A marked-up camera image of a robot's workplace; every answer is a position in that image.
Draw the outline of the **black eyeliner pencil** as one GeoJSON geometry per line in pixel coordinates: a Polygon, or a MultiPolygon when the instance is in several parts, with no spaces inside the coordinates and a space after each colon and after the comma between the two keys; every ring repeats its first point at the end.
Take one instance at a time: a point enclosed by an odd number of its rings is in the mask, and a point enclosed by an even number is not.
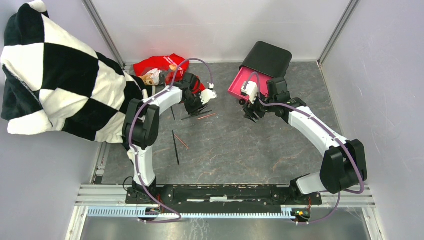
{"type": "Polygon", "coordinates": [[[210,113],[210,112],[212,112],[212,111],[211,110],[207,110],[207,111],[204,111],[204,112],[200,112],[199,114],[195,114],[195,115],[190,115],[190,116],[184,117],[181,120],[183,121],[183,120],[187,120],[187,119],[190,119],[190,118],[197,118],[197,117],[200,117],[200,116],[205,115],[205,114],[210,113]]]}

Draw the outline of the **pink lip pencil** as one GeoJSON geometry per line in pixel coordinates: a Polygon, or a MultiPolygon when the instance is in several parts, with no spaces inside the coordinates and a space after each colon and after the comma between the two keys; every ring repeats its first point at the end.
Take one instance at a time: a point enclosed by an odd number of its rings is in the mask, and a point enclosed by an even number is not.
{"type": "Polygon", "coordinates": [[[205,116],[201,116],[201,117],[198,117],[198,118],[197,118],[197,120],[206,119],[206,118],[209,118],[209,117],[215,116],[216,114],[217,114],[217,113],[215,112],[215,113],[211,113],[211,114],[208,114],[208,115],[205,115],[205,116]]]}

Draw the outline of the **rose pencil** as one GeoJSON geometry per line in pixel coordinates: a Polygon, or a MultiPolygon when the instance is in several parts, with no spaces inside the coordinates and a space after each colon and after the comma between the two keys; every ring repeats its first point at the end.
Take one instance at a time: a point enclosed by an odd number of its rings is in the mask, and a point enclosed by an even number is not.
{"type": "Polygon", "coordinates": [[[188,145],[179,136],[176,134],[174,134],[174,136],[187,150],[189,149],[188,145]]]}

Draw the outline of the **black pink drawer organizer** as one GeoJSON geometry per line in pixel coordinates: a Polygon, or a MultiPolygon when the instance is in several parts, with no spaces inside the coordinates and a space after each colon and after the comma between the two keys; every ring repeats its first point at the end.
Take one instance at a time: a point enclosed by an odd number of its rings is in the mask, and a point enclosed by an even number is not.
{"type": "Polygon", "coordinates": [[[257,72],[260,92],[267,95],[267,81],[284,78],[292,58],[292,53],[286,49],[263,41],[256,42],[239,66],[239,72],[227,90],[228,94],[238,100],[248,100],[248,96],[241,94],[242,85],[253,72],[257,72]]]}

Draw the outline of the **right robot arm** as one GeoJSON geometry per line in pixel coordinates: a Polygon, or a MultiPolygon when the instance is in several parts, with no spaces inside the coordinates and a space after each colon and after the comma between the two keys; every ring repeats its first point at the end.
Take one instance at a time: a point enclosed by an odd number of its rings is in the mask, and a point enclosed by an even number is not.
{"type": "Polygon", "coordinates": [[[364,145],[332,130],[300,98],[291,98],[284,78],[270,79],[266,85],[268,93],[262,94],[258,82],[248,79],[242,84],[241,95],[248,97],[244,117],[257,122],[267,113],[275,114],[302,133],[323,157],[319,172],[290,182],[289,199],[302,204],[315,192],[361,194],[368,177],[364,145]]]}

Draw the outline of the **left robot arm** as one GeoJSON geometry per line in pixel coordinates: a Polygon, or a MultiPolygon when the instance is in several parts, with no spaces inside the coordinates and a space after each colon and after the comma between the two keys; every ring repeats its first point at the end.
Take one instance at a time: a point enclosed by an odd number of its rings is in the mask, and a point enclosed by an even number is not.
{"type": "Polygon", "coordinates": [[[123,145],[134,167],[128,196],[145,204],[153,203],[158,195],[157,178],[153,169],[153,145],[160,127],[161,114],[172,106],[183,103],[190,116],[199,115],[216,93],[207,89],[200,78],[185,73],[182,79],[153,94],[154,84],[142,80],[141,99],[131,98],[122,126],[123,145]]]}

